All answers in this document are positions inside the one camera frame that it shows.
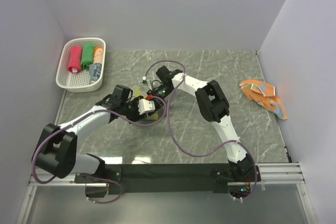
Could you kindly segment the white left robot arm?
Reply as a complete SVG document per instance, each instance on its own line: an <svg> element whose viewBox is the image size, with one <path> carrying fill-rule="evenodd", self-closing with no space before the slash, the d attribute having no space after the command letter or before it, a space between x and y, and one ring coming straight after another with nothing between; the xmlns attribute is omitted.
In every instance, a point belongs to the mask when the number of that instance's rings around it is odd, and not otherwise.
<svg viewBox="0 0 336 224"><path fill-rule="evenodd" d="M142 95L132 97L132 93L130 88L117 85L111 94L76 119L61 125L47 124L32 156L35 181L40 184L51 181L41 180L36 173L37 168L51 174L52 179L87 174L94 183L103 181L106 175L104 160L92 154L78 154L78 142L115 119L136 124L145 118L145 107L148 105L152 109L154 104Z"/></svg>

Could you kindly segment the orange patterned towel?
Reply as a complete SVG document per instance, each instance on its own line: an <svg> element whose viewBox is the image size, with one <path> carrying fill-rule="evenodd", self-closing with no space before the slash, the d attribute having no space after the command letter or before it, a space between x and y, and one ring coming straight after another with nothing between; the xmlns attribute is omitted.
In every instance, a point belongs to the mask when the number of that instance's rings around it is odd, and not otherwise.
<svg viewBox="0 0 336 224"><path fill-rule="evenodd" d="M248 79L242 81L239 87L248 100L256 102L282 120L288 118L286 109L281 99L276 95L276 89L273 85Z"/></svg>

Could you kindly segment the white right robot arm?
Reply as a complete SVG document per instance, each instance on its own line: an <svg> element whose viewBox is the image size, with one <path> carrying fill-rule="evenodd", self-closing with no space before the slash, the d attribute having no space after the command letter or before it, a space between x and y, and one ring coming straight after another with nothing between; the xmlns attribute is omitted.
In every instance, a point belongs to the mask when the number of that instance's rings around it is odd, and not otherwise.
<svg viewBox="0 0 336 224"><path fill-rule="evenodd" d="M229 102L219 83L215 80L210 82L201 81L187 75L184 69L171 71L166 66L160 67L156 71L156 76L162 84L158 88L153 88L148 94L162 99L169 96L166 106L168 126L171 125L170 105L173 95L175 95L177 90L181 90L195 97L201 116L211 123L222 141L221 145L216 147L214 151L202 155L191 154L181 147L172 129L169 129L171 138L176 146L183 153L193 157L209 156L223 146L227 153L232 178L238 182L253 178L253 181L257 182L257 165L250 151L241 143L234 129L229 112Z"/></svg>

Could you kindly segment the grey yellow frog towel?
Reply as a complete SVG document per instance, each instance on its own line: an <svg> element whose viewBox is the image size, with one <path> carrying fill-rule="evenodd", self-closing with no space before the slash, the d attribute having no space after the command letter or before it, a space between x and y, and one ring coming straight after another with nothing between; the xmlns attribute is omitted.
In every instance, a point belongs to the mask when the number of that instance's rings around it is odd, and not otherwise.
<svg viewBox="0 0 336 224"><path fill-rule="evenodd" d="M136 87L134 88L133 90L133 96L134 97L138 97L138 96L143 96L143 97L147 97L147 91L148 91L148 87ZM155 112L154 114L152 114L151 116L147 116L145 118L145 120L148 120L148 121L156 121L159 119L159 115L157 112Z"/></svg>

